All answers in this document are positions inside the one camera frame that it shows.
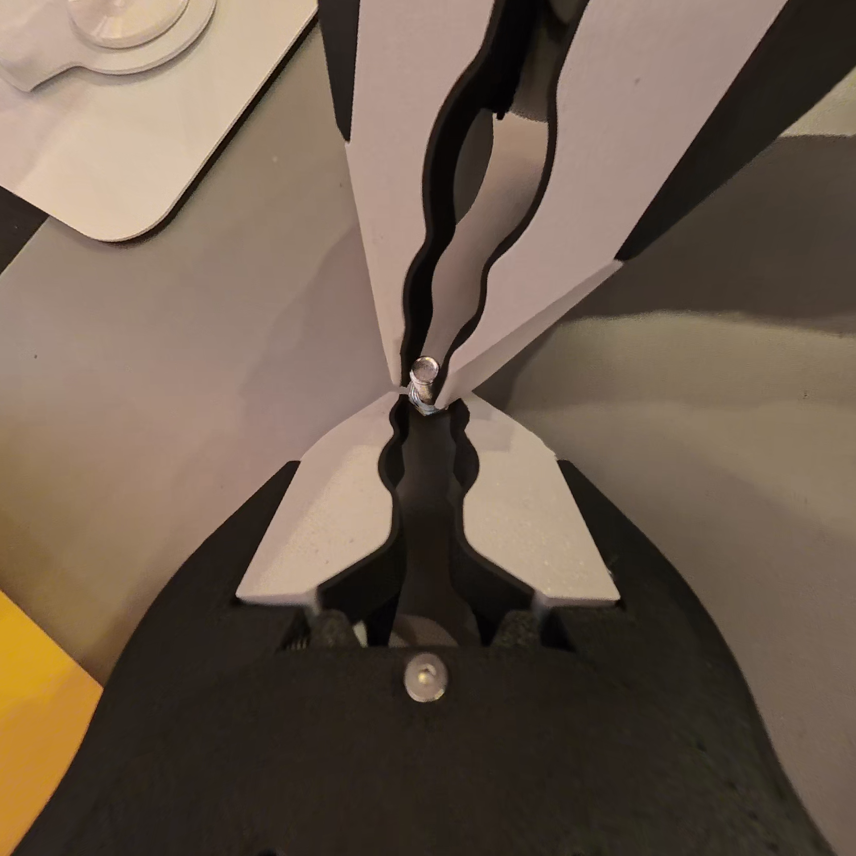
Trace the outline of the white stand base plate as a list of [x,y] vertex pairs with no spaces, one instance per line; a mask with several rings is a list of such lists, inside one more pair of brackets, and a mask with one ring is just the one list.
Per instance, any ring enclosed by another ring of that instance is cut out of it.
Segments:
[[194,42],[154,70],[72,68],[28,92],[2,80],[2,187],[98,241],[144,234],[315,14],[315,2],[216,2]]

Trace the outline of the silver hex nut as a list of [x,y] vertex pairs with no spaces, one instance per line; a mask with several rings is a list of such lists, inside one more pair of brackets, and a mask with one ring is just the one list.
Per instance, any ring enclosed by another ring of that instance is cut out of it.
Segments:
[[440,363],[428,355],[418,357],[409,372],[407,399],[411,407],[426,418],[441,412],[441,408],[436,405],[440,372]]

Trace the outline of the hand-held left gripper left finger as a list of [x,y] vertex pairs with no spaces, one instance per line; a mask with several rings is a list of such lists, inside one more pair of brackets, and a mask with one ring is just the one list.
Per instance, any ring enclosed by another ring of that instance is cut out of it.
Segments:
[[236,590],[250,605],[338,610],[363,622],[370,646],[387,646],[404,579],[401,416],[407,401],[382,395],[303,455]]

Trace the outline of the clear plastic disc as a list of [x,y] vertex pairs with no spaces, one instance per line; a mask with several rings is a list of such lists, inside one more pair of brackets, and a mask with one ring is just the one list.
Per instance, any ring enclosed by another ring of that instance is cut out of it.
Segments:
[[164,35],[186,14],[189,1],[68,1],[74,29],[101,48],[138,47]]

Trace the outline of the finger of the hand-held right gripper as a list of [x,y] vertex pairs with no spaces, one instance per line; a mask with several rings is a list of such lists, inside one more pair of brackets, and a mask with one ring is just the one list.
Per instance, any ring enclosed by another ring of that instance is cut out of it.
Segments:
[[588,3],[558,78],[550,176],[487,272],[484,311],[451,355],[442,402],[479,386],[621,267],[621,246],[784,5]]
[[392,384],[431,357],[436,390],[472,390],[496,367],[452,355],[508,234],[488,196],[508,2],[320,2],[319,23]]

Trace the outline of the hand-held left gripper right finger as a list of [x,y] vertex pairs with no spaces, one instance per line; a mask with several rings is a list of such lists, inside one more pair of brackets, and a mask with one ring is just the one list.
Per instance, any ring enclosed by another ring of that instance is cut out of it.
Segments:
[[488,646],[511,613],[536,631],[556,609],[612,608],[620,593],[556,453],[477,395],[450,409],[458,487],[449,572]]

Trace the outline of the yellow plastic bin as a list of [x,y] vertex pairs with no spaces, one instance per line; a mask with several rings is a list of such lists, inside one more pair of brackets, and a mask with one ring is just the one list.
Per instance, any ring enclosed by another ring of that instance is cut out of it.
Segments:
[[101,685],[1,594],[1,853],[11,854],[56,790]]

